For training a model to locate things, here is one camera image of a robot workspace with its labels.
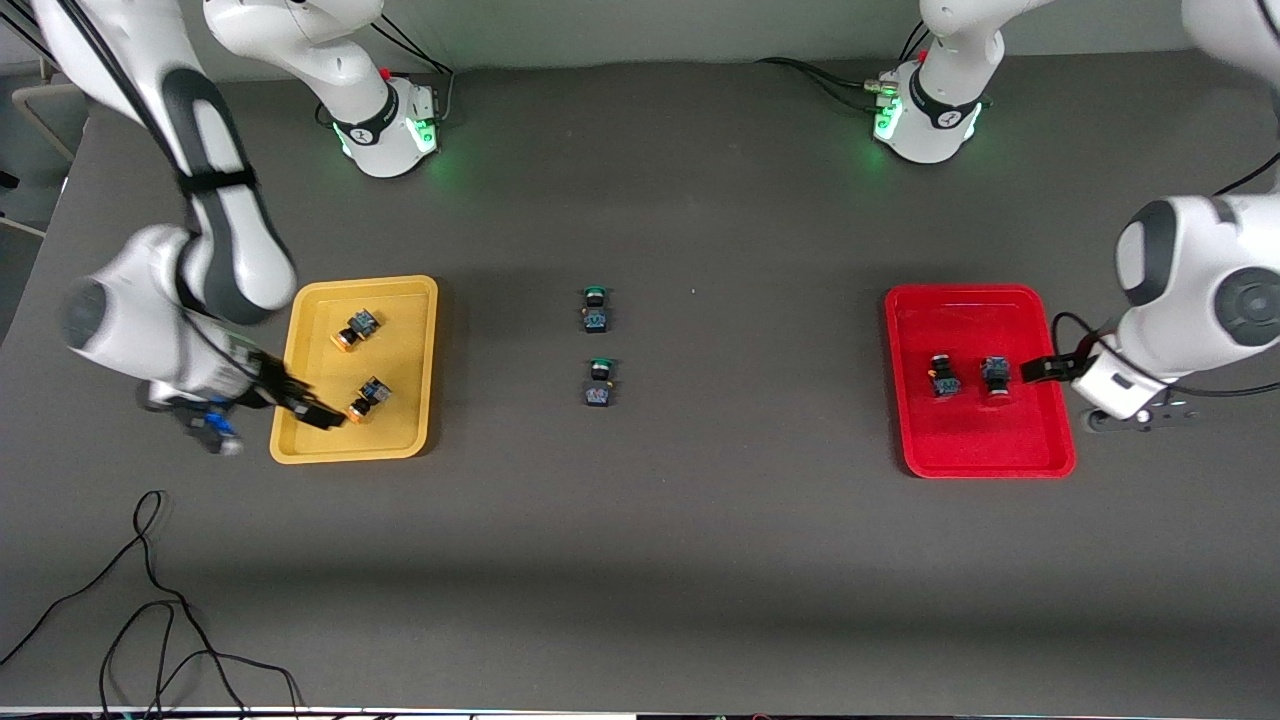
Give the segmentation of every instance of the table surface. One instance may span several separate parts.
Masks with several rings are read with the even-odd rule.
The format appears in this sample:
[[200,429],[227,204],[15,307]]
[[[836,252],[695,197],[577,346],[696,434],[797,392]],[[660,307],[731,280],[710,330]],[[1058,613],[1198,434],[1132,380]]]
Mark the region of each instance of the table surface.
[[[1018,58],[991,92],[960,155],[914,167],[787,68],[475,72],[442,152],[374,181],[301,83],[227,87],[303,283],[443,288],[429,451],[314,466],[271,461],[268,413],[238,414],[243,456],[206,456],[63,347],[68,284],[182,217],[150,140],[99,108],[0,354],[3,644],[164,488],[161,578],[316,706],[1275,717],[1276,401],[1078,429],[1062,482],[914,479],[881,322],[914,282],[1121,311],[1117,231],[1263,160],[1266,92],[1194,53]],[[591,283],[605,336],[577,329]],[[284,315],[250,334],[282,350]],[[577,396],[598,355],[621,359],[604,411]],[[127,559],[0,670],[0,705],[95,703],[151,597]],[[160,630],[118,655],[129,701]],[[229,705],[207,666],[183,691]]]

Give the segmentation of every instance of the metal bracket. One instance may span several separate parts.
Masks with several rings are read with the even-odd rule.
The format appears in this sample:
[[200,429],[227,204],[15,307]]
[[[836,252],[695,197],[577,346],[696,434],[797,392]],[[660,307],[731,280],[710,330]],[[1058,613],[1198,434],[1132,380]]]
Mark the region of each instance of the metal bracket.
[[1151,430],[1162,430],[1165,428],[1198,425],[1203,421],[1203,414],[1185,400],[1174,400],[1167,405],[1153,402],[1126,420],[1112,418],[1097,407],[1084,413],[1084,427],[1094,433],[1117,433],[1125,430],[1149,433]]

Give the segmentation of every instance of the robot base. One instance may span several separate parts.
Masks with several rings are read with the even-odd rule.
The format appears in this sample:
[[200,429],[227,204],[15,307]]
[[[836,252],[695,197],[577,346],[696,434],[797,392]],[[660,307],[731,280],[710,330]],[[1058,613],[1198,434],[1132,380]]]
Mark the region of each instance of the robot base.
[[[896,82],[899,87],[905,88],[919,67],[918,61],[911,60],[897,69],[881,73],[879,79]],[[980,113],[982,105],[978,105],[968,120],[961,120],[950,129],[938,129],[933,127],[929,117],[915,106],[910,95],[901,94],[881,109],[876,117],[872,137],[913,163],[932,165],[950,159],[960,150],[964,141],[973,137],[974,123],[978,122]]]
[[402,176],[436,147],[438,128],[431,88],[419,87],[403,78],[392,78],[388,85],[398,95],[399,117],[392,120],[378,142],[361,145],[334,126],[334,132],[342,140],[342,151],[365,174],[375,178]]

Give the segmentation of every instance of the small object in yellow tray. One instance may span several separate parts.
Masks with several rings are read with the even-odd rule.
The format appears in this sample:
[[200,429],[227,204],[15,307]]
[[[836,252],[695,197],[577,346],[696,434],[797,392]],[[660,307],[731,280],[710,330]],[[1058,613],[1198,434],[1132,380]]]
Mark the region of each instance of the small object in yellow tray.
[[369,378],[369,382],[360,387],[360,397],[347,407],[347,416],[351,418],[352,423],[362,423],[369,416],[370,410],[385,402],[390,396],[392,388],[378,378]]
[[[398,460],[426,447],[431,356],[439,290],[426,275],[312,283],[298,291],[284,343],[284,365],[333,407],[347,409],[356,389],[376,373],[396,396],[360,424],[324,432],[276,410],[271,457],[284,465]],[[356,352],[334,352],[329,337],[367,307],[383,322],[378,337]]]
[[347,327],[333,333],[333,343],[338,346],[338,350],[343,352],[351,352],[351,348],[356,346],[357,342],[362,340],[369,340],[369,336],[378,332],[378,328],[383,327],[374,318],[374,314],[369,310],[361,310],[347,320]]

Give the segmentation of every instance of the plastic tray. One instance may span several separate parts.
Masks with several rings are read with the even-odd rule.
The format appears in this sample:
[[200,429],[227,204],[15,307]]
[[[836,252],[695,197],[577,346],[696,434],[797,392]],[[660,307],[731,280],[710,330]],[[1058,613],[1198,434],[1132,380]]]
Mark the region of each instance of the plastic tray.
[[[1075,468],[1071,425],[1056,383],[1016,379],[1018,365],[1050,355],[1044,306],[1016,284],[900,286],[884,299],[902,454],[915,474],[951,478],[1065,478]],[[960,395],[933,396],[929,361],[951,356]],[[1014,366],[1012,401],[983,401],[982,360]]]
[[[426,445],[431,350],[439,290],[426,275],[312,283],[293,299],[284,363],[338,410],[356,398],[370,377],[392,397],[360,424],[320,430],[276,409],[271,457],[285,465],[344,460],[394,460]],[[381,323],[369,340],[342,352],[329,340],[347,319],[367,309]]]

